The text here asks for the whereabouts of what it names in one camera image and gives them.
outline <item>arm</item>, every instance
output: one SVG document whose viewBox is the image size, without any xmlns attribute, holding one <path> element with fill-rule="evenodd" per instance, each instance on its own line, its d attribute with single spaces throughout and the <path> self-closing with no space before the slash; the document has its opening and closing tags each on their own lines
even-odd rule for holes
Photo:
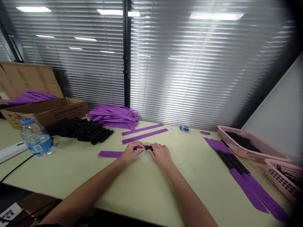
<svg viewBox="0 0 303 227">
<path fill-rule="evenodd" d="M 120 158 L 73 191 L 40 224 L 58 223 L 63 227 L 73 226 L 94 205 L 118 173 L 144 151 L 140 149 L 134 152 L 136 146 L 144 147 L 142 142 L 128 144 Z"/>
<path fill-rule="evenodd" d="M 165 145 L 151 144 L 154 152 L 147 150 L 153 159 L 166 172 L 177 195 L 181 214 L 186 226 L 218 227 L 199 197 L 184 179 L 173 163 Z"/>
</svg>

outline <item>window blinds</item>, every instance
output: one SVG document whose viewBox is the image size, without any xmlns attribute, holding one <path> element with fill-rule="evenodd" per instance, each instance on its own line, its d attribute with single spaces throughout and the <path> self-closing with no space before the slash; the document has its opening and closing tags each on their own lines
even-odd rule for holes
<svg viewBox="0 0 303 227">
<path fill-rule="evenodd" d="M 131 108 L 217 131 L 233 121 L 294 34 L 276 0 L 132 0 Z"/>
<path fill-rule="evenodd" d="M 123 18 L 97 11 L 122 10 L 122 0 L 3 2 L 21 38 L 27 63 L 61 70 L 64 94 L 86 99 L 90 107 L 124 106 Z M 46 7 L 50 12 L 23 12 L 16 7 Z"/>
<path fill-rule="evenodd" d="M 5 37 L 0 31 L 0 61 L 14 61 L 15 57 L 6 42 Z"/>
</svg>

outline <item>pink plastic basket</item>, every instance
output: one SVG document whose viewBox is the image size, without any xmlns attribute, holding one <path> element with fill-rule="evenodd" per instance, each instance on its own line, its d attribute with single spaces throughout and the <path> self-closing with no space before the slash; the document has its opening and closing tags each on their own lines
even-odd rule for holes
<svg viewBox="0 0 303 227">
<path fill-rule="evenodd" d="M 267 166 L 263 174 L 279 189 L 280 192 L 283 193 L 283 195 L 285 195 L 287 199 L 289 199 L 290 202 L 295 204 L 302 191 L 277 170 L 277 165 L 281 167 L 283 172 L 289 173 L 300 179 L 303 179 L 303 168 L 274 159 L 265 159 L 265 163 Z"/>
<path fill-rule="evenodd" d="M 265 163 L 265 159 L 277 159 L 280 161 L 291 161 L 291 159 L 286 156 L 285 154 L 282 154 L 281 152 L 277 151 L 276 149 L 273 149 L 271 146 L 267 145 L 264 141 L 258 139 L 254 135 L 252 135 L 249 132 L 245 132 L 240 129 L 230 128 L 226 126 L 218 126 L 218 135 L 219 137 L 239 156 L 252 159 L 258 162 Z M 227 132 L 234 132 L 240 136 L 243 136 L 245 138 L 248 138 L 251 140 L 251 143 L 258 148 L 262 153 L 258 153 L 255 151 L 251 151 L 248 149 L 245 149 L 244 147 L 240 146 L 236 141 L 234 141 L 229 135 L 227 135 Z"/>
</svg>

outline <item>hand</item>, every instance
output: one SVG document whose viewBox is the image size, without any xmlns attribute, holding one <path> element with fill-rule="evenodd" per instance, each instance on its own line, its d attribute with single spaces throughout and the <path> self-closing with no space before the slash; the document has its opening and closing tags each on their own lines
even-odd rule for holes
<svg viewBox="0 0 303 227">
<path fill-rule="evenodd" d="M 144 148 L 144 145 L 141 141 L 135 141 L 135 142 L 129 143 L 127 145 L 124 153 L 121 155 L 121 157 L 119 159 L 122 160 L 123 162 L 125 162 L 126 164 L 134 161 L 144 151 L 144 149 L 134 151 L 134 148 L 137 146 Z"/>
<path fill-rule="evenodd" d="M 160 167 L 166 170 L 172 165 L 174 165 L 170 156 L 169 149 L 166 145 L 162 146 L 161 144 L 153 143 L 151 144 L 151 147 L 154 152 L 152 152 L 150 149 L 148 149 L 147 151 Z"/>
</svg>

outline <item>open cardboard box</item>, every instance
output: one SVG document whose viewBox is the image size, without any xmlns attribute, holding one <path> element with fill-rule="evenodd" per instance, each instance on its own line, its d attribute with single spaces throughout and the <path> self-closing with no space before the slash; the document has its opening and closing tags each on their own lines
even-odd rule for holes
<svg viewBox="0 0 303 227">
<path fill-rule="evenodd" d="M 24 90 L 64 97 L 51 66 L 0 61 L 0 101 L 13 100 Z"/>
<path fill-rule="evenodd" d="M 20 120 L 33 118 L 38 124 L 49 127 L 63 118 L 84 117 L 89 112 L 87 101 L 59 98 L 2 109 L 1 113 L 14 129 L 21 129 Z"/>
</svg>

